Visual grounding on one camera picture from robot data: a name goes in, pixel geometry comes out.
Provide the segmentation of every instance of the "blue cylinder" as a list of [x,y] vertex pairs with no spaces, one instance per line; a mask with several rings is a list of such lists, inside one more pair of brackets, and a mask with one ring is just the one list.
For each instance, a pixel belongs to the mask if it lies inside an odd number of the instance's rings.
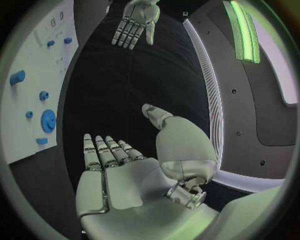
[[25,79],[25,71],[21,70],[10,76],[10,85],[15,85],[17,83],[23,82]]
[[50,109],[45,110],[41,115],[40,124],[45,133],[51,133],[56,126],[55,113]]
[[37,138],[35,141],[37,142],[38,145],[45,145],[48,143],[48,138],[46,137]]
[[39,99],[41,100],[41,101],[45,101],[46,99],[48,99],[49,98],[49,93],[48,92],[46,92],[46,91],[41,91],[40,93],[39,93]]
[[34,113],[32,111],[26,112],[26,118],[32,119],[33,116],[34,116]]
[[49,41],[49,42],[47,42],[47,47],[49,48],[49,47],[51,47],[51,46],[53,46],[55,44],[55,41]]
[[70,44],[72,42],[72,38],[71,37],[67,37],[63,41],[64,41],[65,44]]

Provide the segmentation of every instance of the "blue object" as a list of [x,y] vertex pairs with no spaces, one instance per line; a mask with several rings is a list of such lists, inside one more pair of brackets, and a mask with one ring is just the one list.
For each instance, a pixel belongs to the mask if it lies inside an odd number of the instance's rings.
[[25,79],[25,71],[21,70],[10,76],[10,85],[15,85],[17,83],[23,82]]
[[48,92],[46,92],[46,91],[41,91],[40,93],[39,93],[39,99],[41,100],[41,101],[45,101],[46,99],[48,99],[49,98],[49,93]]
[[26,112],[26,118],[31,119],[34,116],[34,113],[32,111]]
[[46,137],[37,138],[35,141],[37,142],[38,145],[45,145],[48,143],[48,138]]
[[55,44],[55,41],[49,41],[49,42],[47,42],[47,47],[49,48],[49,47],[51,47],[51,46],[53,46]]
[[63,41],[64,41],[65,44],[70,44],[72,42],[72,38],[71,37],[67,37]]
[[56,117],[54,111],[45,110],[40,118],[40,124],[45,133],[51,133],[56,125]]

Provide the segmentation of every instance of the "blue knob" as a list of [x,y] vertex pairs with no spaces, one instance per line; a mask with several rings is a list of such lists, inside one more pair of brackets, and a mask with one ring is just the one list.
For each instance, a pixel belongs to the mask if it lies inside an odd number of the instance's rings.
[[49,47],[51,47],[51,46],[53,46],[55,44],[55,41],[49,41],[49,42],[47,42],[47,47],[49,48]]
[[25,71],[21,70],[10,76],[10,85],[15,85],[17,83],[23,82],[25,79]]
[[55,113],[50,109],[45,110],[41,115],[40,124],[45,133],[51,133],[56,125]]
[[45,101],[46,99],[48,99],[49,98],[49,93],[48,92],[46,92],[46,91],[41,91],[40,93],[39,93],[39,99],[41,100],[41,101]]
[[32,111],[26,112],[26,118],[31,119],[34,116],[34,113]]
[[67,37],[63,41],[64,41],[65,44],[70,44],[72,42],[72,38],[71,37]]
[[38,145],[45,145],[48,143],[48,138],[46,137],[37,138],[35,141],[37,142]]

